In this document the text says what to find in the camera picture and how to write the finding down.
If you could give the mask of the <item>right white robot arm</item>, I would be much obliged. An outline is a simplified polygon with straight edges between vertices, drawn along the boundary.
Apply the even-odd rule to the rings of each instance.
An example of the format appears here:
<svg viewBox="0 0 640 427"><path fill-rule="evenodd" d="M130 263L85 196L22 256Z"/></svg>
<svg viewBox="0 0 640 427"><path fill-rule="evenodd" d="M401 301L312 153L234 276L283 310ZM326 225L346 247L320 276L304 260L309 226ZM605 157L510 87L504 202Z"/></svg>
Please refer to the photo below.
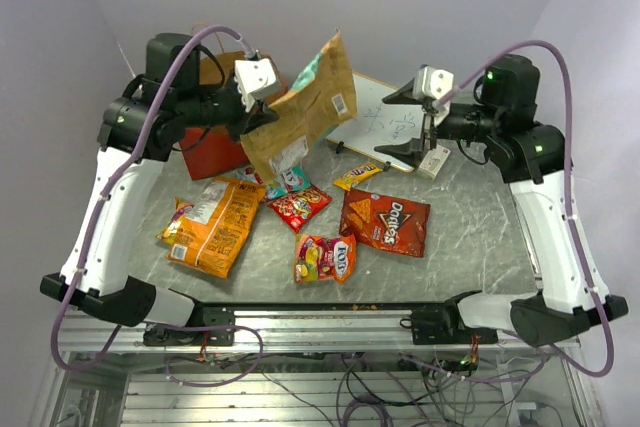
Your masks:
<svg viewBox="0 0 640 427"><path fill-rule="evenodd" d="M422 133L381 153L404 163L440 139L484 145L508 186L531 264L541 282L534 294L480 291L448 302L442 334L459 343L476 328L509 331L535 347L564 341L629 312L624 297L610 293L583 240L573 199L569 131L535 119L540 71L525 56L507 53L472 77L472 104L456 103L452 73L422 66L401 89L383 97L387 105L419 105Z"/></svg>

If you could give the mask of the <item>red brown paper bag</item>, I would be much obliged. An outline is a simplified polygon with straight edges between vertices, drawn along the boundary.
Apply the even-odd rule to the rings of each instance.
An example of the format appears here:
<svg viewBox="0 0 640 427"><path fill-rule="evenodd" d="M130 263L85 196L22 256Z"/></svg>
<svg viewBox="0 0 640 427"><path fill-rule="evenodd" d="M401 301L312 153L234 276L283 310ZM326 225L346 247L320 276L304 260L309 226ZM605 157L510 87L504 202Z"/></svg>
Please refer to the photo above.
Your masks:
<svg viewBox="0 0 640 427"><path fill-rule="evenodd" d="M218 43L216 59L221 64L225 73L225 78L230 78L231 69L234 62L244 58L244 51L238 48L225 48L219 34L213 34ZM271 104L288 91L287 79L281 77L276 67L275 71L279 76L281 88L278 92L267 98ZM214 61L206 54L201 54L200 61L200 83L213 85L222 82L222 74ZM229 170L241 167L249 163L241 144L234 142L228 131L223 126L213 127L201 139L205 133L203 128L189 128L185 137L179 143L179 149L185 150L182 153L186 168L192 180L203 180L221 175Z"/></svg>

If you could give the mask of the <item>brown kraft chip bag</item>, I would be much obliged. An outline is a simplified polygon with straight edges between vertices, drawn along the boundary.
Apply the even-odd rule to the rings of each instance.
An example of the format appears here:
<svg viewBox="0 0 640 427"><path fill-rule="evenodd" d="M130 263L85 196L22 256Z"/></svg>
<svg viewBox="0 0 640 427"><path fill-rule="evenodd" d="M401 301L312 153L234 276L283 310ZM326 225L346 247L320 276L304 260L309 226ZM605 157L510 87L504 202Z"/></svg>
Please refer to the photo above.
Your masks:
<svg viewBox="0 0 640 427"><path fill-rule="evenodd" d="M340 32L270 108L278 119L241 136L260 178L269 183L297 165L320 141L357 115L351 63Z"/></svg>

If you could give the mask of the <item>red Doritos chip bag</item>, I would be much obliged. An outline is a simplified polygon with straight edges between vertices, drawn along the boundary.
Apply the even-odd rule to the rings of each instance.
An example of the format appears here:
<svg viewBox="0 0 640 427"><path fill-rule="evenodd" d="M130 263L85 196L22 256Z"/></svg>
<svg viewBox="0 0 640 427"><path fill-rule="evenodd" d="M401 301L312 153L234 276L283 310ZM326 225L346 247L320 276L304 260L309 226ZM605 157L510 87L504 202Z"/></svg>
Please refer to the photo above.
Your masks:
<svg viewBox="0 0 640 427"><path fill-rule="evenodd" d="M344 193L339 233L384 252L422 258L431 205L359 189Z"/></svg>

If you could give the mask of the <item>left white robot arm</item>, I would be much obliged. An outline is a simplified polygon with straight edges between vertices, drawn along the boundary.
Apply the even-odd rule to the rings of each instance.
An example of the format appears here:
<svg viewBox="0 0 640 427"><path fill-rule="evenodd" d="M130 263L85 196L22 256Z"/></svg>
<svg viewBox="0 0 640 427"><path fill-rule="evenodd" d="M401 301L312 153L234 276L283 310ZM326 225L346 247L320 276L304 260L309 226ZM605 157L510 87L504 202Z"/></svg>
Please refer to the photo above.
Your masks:
<svg viewBox="0 0 640 427"><path fill-rule="evenodd" d="M64 265L40 291L116 325L168 324L182 344L203 334L192 298L129 274L133 235L173 146L191 127L224 126L233 139L273 122L266 98L280 82L269 59L248 44L213 85L200 81L209 50L185 34L162 33L146 47L146 67L104 111L97 171L80 232Z"/></svg>

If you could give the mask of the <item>orange kettle chip bag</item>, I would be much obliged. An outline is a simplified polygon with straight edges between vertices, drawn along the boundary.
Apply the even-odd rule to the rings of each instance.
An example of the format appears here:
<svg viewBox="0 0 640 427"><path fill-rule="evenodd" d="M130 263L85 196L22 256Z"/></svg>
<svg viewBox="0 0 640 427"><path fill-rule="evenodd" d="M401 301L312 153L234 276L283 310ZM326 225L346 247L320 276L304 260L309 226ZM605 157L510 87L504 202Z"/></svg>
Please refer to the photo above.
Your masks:
<svg viewBox="0 0 640 427"><path fill-rule="evenodd" d="M214 178L179 221L167 259L226 279L266 192L247 180Z"/></svg>

